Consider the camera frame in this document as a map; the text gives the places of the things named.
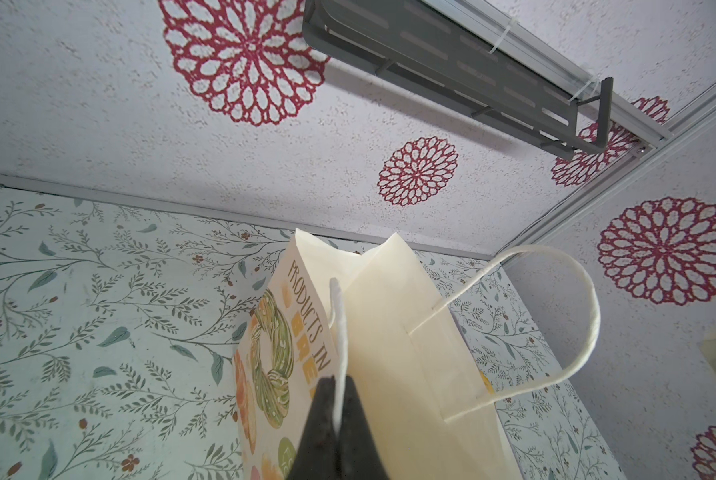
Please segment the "white paper bag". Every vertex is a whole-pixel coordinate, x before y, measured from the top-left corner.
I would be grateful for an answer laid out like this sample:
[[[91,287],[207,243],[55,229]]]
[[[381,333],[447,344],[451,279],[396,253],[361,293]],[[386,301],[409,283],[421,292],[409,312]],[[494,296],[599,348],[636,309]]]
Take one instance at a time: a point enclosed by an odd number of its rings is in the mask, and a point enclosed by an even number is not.
[[[239,438],[248,479],[289,479],[320,379],[358,391],[386,479],[517,479],[499,401],[556,385],[589,359],[601,312],[587,271],[587,338],[561,372],[487,391],[419,258],[398,235],[363,253],[296,230],[234,355]]]

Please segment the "yellow elongated bread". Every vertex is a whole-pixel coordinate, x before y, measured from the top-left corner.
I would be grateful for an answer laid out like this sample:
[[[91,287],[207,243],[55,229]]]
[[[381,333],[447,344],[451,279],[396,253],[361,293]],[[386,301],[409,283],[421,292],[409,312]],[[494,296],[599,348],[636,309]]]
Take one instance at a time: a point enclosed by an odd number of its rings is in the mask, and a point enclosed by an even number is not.
[[[490,395],[494,395],[494,394],[495,394],[495,390],[494,390],[494,388],[493,388],[491,382],[490,382],[489,379],[487,378],[487,376],[486,376],[483,372],[480,372],[480,375],[481,375],[482,381],[483,381],[483,383],[484,383],[484,385],[485,385],[487,391],[489,392],[489,394],[490,394]]]

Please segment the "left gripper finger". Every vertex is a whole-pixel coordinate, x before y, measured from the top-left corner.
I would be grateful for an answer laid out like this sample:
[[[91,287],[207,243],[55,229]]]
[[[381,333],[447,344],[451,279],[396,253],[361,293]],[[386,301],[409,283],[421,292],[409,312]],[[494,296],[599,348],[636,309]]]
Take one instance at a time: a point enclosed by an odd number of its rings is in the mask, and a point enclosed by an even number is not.
[[[348,376],[342,423],[335,427],[336,381],[319,380],[289,479],[386,479],[353,379]]]

